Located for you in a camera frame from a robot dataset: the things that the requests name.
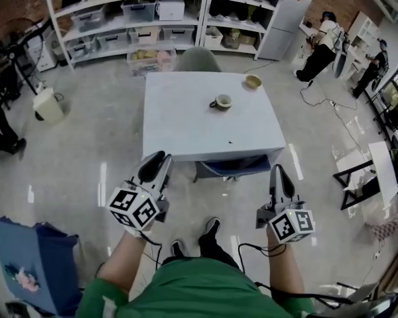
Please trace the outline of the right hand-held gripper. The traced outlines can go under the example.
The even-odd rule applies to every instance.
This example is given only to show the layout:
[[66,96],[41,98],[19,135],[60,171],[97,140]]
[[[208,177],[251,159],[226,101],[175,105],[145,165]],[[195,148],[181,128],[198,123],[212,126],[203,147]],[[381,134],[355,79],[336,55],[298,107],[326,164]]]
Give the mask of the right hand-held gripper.
[[271,200],[256,212],[255,228],[266,229],[276,244],[300,241],[315,232],[312,211],[295,196],[295,186],[286,171],[275,164],[271,170]]

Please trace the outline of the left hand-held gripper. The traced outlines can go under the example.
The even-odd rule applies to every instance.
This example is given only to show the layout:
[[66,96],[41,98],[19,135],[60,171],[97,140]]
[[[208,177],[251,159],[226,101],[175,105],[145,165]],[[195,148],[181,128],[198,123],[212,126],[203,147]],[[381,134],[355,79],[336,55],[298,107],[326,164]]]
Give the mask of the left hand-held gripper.
[[173,168],[171,154],[158,151],[147,156],[137,172],[114,189],[106,209],[124,227],[145,231],[152,221],[164,222],[169,201],[163,194]]

